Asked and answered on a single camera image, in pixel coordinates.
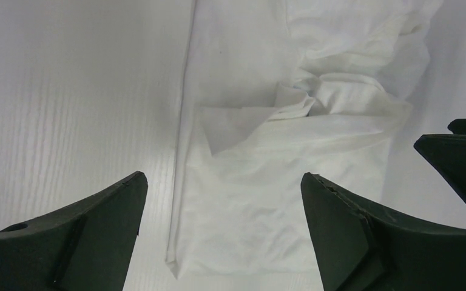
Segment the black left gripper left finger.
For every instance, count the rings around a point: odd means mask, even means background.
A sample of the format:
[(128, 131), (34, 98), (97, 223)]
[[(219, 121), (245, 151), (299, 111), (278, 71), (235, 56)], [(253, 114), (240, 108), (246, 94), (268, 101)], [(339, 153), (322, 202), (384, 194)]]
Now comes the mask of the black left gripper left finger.
[(148, 183), (110, 187), (0, 231), (0, 290), (122, 290)]

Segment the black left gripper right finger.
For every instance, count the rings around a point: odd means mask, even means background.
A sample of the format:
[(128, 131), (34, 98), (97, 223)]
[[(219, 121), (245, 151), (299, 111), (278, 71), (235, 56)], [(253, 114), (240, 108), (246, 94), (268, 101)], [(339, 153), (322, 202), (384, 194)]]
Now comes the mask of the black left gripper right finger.
[(415, 218), (311, 173), (301, 193), (325, 290), (466, 290), (466, 229)]

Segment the white printed t-shirt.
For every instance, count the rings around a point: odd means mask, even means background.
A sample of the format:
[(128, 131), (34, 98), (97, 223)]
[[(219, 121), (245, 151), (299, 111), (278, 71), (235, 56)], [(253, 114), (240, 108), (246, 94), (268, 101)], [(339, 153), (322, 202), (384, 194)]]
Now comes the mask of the white printed t-shirt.
[(300, 183), (378, 201), (441, 1), (197, 1), (166, 264), (174, 277), (317, 268)]

